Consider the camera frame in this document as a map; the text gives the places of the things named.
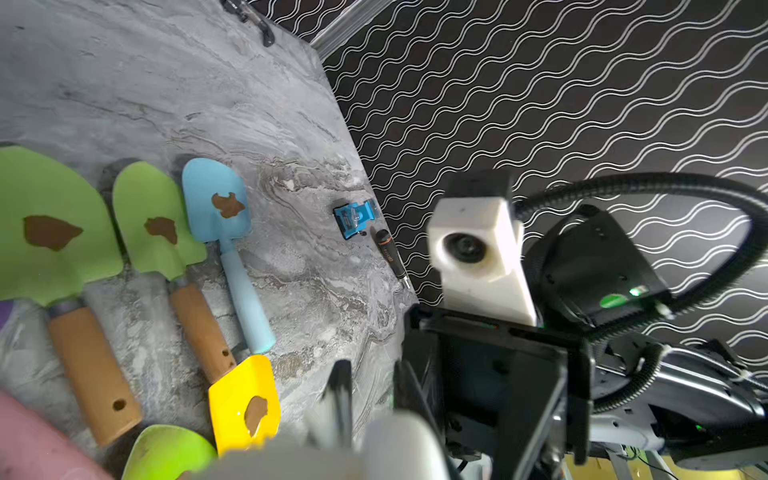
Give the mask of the yellow square trowel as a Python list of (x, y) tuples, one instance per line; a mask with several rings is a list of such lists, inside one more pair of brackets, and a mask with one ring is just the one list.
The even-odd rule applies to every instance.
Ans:
[(219, 457), (260, 449), (277, 435), (281, 406), (266, 356), (245, 359), (209, 388), (208, 397)]

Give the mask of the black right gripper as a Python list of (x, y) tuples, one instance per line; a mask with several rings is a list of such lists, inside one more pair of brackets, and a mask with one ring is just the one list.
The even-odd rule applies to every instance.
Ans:
[(486, 454), (494, 479), (560, 479), (589, 457), (593, 348), (579, 334), (420, 304), (404, 315), (394, 407), (426, 421), (448, 466)]

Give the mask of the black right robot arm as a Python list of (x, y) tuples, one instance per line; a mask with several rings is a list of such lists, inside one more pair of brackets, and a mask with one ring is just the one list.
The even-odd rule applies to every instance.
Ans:
[[(513, 200), (504, 171), (455, 175), (428, 223), (440, 306), (404, 318), (394, 408), (419, 416), (444, 478), (482, 455), (495, 479), (562, 479), (564, 458), (642, 451), (690, 470), (767, 459), (767, 387), (720, 341), (675, 346), (644, 334), (722, 294), (767, 251), (767, 198), (683, 173), (582, 180)], [(597, 197), (667, 194), (741, 211), (736, 251), (672, 293)]]

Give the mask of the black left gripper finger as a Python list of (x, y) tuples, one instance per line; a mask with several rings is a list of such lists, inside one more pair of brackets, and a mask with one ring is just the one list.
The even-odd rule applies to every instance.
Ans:
[(326, 406), (326, 437), (330, 445), (352, 448), (352, 365), (351, 361), (338, 360), (333, 365), (323, 392)]

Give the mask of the white blue brush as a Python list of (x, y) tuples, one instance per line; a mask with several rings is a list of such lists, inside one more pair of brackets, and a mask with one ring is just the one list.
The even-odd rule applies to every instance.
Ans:
[(231, 451), (184, 479), (452, 479), (456, 470), (428, 423), (398, 410), (370, 423), (360, 449), (320, 448), (277, 437)]

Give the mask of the wide light blue trowel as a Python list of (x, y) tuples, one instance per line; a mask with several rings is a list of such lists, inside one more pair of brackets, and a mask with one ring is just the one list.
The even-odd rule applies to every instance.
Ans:
[(194, 239), (219, 244), (221, 264), (248, 349), (253, 354), (268, 352), (276, 336), (235, 245), (251, 232), (243, 179), (218, 161), (194, 158), (182, 171), (182, 190)]

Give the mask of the small blue clamp tool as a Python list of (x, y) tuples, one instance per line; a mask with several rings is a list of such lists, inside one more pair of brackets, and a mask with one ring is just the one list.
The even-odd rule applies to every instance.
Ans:
[(334, 207), (334, 219), (342, 237), (350, 240), (354, 236), (366, 236), (368, 228), (381, 213), (374, 198), (363, 202), (351, 202)]

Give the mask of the lime front trowel wooden handle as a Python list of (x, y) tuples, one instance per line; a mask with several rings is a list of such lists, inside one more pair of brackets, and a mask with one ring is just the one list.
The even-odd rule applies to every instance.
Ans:
[(123, 479), (184, 479), (218, 458), (211, 443), (192, 430), (156, 424), (137, 437)]

